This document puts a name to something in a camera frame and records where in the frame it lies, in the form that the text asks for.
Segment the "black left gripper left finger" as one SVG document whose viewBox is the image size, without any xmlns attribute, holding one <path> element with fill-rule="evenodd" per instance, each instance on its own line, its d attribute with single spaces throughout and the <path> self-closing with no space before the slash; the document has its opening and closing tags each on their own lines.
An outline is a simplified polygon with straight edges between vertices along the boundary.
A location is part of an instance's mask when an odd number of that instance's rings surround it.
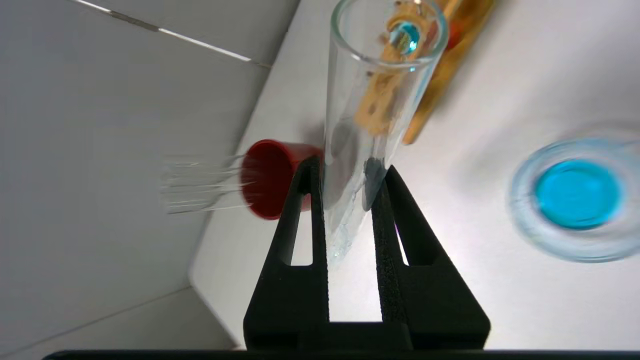
<svg viewBox="0 0 640 360">
<path fill-rule="evenodd" d="M 329 269 L 318 156 L 295 171 L 270 248 L 243 319 L 250 351 L 298 349 L 300 338 L 329 323 Z M 292 265 L 303 200 L 311 200 L 311 264 Z"/>
</svg>

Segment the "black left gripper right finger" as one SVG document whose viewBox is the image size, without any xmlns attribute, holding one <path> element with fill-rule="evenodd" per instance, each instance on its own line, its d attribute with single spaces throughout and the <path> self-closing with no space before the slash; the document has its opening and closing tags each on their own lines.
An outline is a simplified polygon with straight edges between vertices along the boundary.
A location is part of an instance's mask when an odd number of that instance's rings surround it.
<svg viewBox="0 0 640 360">
<path fill-rule="evenodd" d="M 372 221 L 382 321 L 400 325 L 415 350 L 483 350 L 489 317 L 394 167 Z"/>
</svg>

